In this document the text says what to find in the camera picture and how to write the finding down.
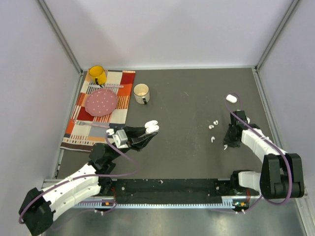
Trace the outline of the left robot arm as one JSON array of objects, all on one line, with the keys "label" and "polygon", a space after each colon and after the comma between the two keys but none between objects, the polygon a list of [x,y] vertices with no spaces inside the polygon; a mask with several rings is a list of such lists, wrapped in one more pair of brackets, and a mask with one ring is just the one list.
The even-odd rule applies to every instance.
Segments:
[{"label": "left robot arm", "polygon": [[92,146],[89,162],[81,169],[44,189],[31,189],[19,209],[19,224],[24,224],[33,236],[49,229],[66,211],[85,199],[111,191],[111,174],[115,168],[113,160],[122,156],[133,164],[127,156],[129,150],[140,151],[158,134],[159,126],[153,120],[143,127],[126,126],[108,129],[104,143]]}]

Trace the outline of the white earbud charging case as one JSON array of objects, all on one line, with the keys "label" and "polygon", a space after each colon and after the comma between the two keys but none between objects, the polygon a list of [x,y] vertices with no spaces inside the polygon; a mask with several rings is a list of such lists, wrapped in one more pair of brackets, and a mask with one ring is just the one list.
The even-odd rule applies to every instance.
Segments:
[{"label": "white earbud charging case", "polygon": [[157,120],[151,120],[145,123],[146,134],[151,134],[159,131],[159,125]]}]

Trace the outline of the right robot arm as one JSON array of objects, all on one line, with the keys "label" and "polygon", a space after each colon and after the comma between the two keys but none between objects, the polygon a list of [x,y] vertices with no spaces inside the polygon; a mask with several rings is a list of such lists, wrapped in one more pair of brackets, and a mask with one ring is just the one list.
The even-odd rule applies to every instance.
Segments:
[{"label": "right robot arm", "polygon": [[237,170],[231,175],[230,190],[237,195],[253,189],[263,198],[289,199],[304,196],[304,178],[301,157],[288,153],[270,141],[256,124],[248,123],[244,111],[230,113],[231,123],[223,139],[230,148],[247,146],[262,163],[260,173]]}]

